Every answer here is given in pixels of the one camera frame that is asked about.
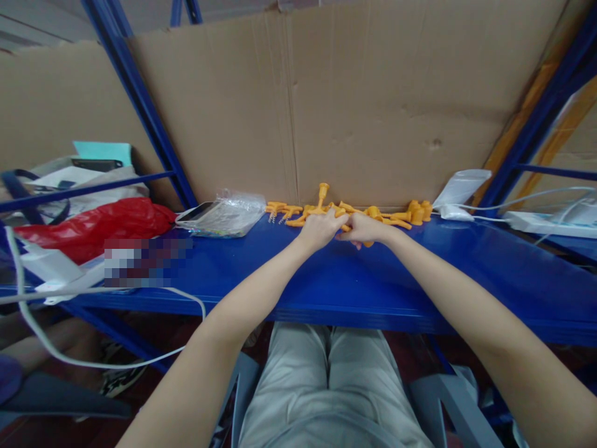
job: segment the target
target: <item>white power strip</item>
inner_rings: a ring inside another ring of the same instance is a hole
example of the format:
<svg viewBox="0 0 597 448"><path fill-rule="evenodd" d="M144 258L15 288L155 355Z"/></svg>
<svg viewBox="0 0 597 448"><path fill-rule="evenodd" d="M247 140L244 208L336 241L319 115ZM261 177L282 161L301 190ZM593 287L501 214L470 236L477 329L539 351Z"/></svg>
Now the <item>white power strip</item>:
<svg viewBox="0 0 597 448"><path fill-rule="evenodd" d="M70 283L65 284L60 282L47 281L46 283L37 286L35 290L37 292L49 292L59 291L61 289L86 289L98 284L99 282L103 281L106 277L105 261L103 254L89 260L85 264L82 264L80 268L83 271L83 275L81 275L79 278L74 279ZM68 301L74 297L74 295L48 297L44 301L44 304L55 305L59 302Z"/></svg>
<svg viewBox="0 0 597 448"><path fill-rule="evenodd" d="M597 225L562 223L557 224L550 219L553 215L529 212L506 212L503 219L510 227L527 233L540 235L579 236L581 238L596 238Z"/></svg>

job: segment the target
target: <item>hand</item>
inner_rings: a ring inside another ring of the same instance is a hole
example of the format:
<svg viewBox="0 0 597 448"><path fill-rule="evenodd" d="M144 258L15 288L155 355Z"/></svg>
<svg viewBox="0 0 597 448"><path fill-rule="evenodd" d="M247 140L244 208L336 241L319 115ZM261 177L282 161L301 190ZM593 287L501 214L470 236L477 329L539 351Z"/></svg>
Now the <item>hand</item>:
<svg viewBox="0 0 597 448"><path fill-rule="evenodd" d="M340 227L346 224L348 217L343 215L336 218L336 210L333 208L325 215L309 215L297 240L311 252L316 252L334 238Z"/></svg>
<svg viewBox="0 0 597 448"><path fill-rule="evenodd" d="M393 227L369 218L361 213L354 213L350 216L347 224L353 229L350 232L336 235L340 241L351 241L357 249L361 249L361 243L364 241L383 242L394 229Z"/></svg>

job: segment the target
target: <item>blue shelf beam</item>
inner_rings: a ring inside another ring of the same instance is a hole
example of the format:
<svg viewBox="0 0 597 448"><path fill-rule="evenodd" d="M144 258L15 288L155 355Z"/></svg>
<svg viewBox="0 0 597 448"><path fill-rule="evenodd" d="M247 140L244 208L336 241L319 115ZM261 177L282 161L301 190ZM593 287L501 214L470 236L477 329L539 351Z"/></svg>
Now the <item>blue shelf beam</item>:
<svg viewBox="0 0 597 448"><path fill-rule="evenodd" d="M597 76L597 2L591 7L558 70L496 173L479 204L480 207L492 207L503 203L520 179L523 170L544 172L539 171L543 167L534 167L529 163L549 135L568 99L595 76ZM555 169L552 170L545 173L564 176L575 174L571 177L586 178L577 177L580 175L579 172L571 170L558 170L558 174ZM486 212L485 214L495 215L496 213Z"/></svg>
<svg viewBox="0 0 597 448"><path fill-rule="evenodd" d="M151 180L162 179L164 177L174 176L173 171L165 171L157 174L148 174L145 176L135 177L133 179L117 180L115 182L109 182L107 184L93 185L91 187L74 188L70 190L64 190L56 193L49 193L44 195L30 196L26 198L15 199L7 202L0 203L0 213L14 212L27 207L36 207L43 203L52 201L68 199L77 196L83 196L86 194L97 193L104 190L111 190L115 188L125 187L127 185L140 184L142 182L150 182Z"/></svg>
<svg viewBox="0 0 597 448"><path fill-rule="evenodd" d="M126 42L131 26L118 0L81 0L110 61L135 107L147 136L166 171L172 171L172 185L185 208L198 205L168 133L143 82Z"/></svg>
<svg viewBox="0 0 597 448"><path fill-rule="evenodd" d="M203 17L201 16L201 9L197 0L184 0L185 7L187 9L188 21L193 25L199 25L203 23ZM182 3L183 0L172 0L172 12L170 14L170 27L176 28L180 26L180 16L182 15Z"/></svg>
<svg viewBox="0 0 597 448"><path fill-rule="evenodd" d="M514 169L521 171L538 172L541 174L557 175L562 177L571 177L573 179L595 180L597 181L597 172L567 170L561 168L552 168L547 166L516 164Z"/></svg>

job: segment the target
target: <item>leg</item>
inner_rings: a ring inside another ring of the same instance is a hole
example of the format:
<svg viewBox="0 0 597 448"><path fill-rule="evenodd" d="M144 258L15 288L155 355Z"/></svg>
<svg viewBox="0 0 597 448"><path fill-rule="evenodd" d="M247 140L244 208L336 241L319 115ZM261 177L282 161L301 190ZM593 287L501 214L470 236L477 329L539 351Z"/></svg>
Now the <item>leg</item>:
<svg viewBox="0 0 597 448"><path fill-rule="evenodd" d="M42 328L51 326L52 319L57 315L56 310L32 310L31 313ZM0 317L0 350L20 341L32 332L20 312L14 312Z"/></svg>
<svg viewBox="0 0 597 448"><path fill-rule="evenodd" d="M162 352L143 339L109 309L87 308L77 305L76 301L62 302L60 307L72 315L89 322L98 331L115 342L122 344L129 352L141 359L150 360L163 355ZM152 363L151 367L165 374L171 365L171 359L166 358Z"/></svg>
<svg viewBox="0 0 597 448"><path fill-rule="evenodd" d="M405 446L431 447L402 388L394 356L379 330L336 328L331 335L330 390Z"/></svg>
<svg viewBox="0 0 597 448"><path fill-rule="evenodd" d="M266 367L244 417L241 446L263 446L292 421L319 410L328 388L327 327L276 322Z"/></svg>
<svg viewBox="0 0 597 448"><path fill-rule="evenodd" d="M81 361L100 359L98 333L86 322L71 318L63 320L45 330L50 342L61 352ZM50 359L37 336L29 336L2 350L3 355L17 360L25 375L38 369ZM97 390L102 384L101 372L97 369L72 366L69 380L82 387Z"/></svg>

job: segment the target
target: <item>cardboard sheet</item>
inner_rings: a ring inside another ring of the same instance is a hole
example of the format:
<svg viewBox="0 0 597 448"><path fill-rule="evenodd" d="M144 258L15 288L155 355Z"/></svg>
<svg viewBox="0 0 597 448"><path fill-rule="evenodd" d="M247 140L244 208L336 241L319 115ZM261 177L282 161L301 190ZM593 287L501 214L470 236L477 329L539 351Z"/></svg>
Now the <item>cardboard sheet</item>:
<svg viewBox="0 0 597 448"><path fill-rule="evenodd" d="M353 205L433 200L480 168L563 1L368 1L287 21L298 189Z"/></svg>
<svg viewBox="0 0 597 448"><path fill-rule="evenodd" d="M108 55L97 42L0 54L0 169L76 154L73 140L127 142L146 174L163 171ZM181 205L170 181L155 199Z"/></svg>
<svg viewBox="0 0 597 448"><path fill-rule="evenodd" d="M226 187L312 203L325 181L330 200L403 205L483 166L565 3L368 0L130 46L199 200ZM161 170L96 43L2 56L0 79L3 168L71 154L77 139L131 143Z"/></svg>

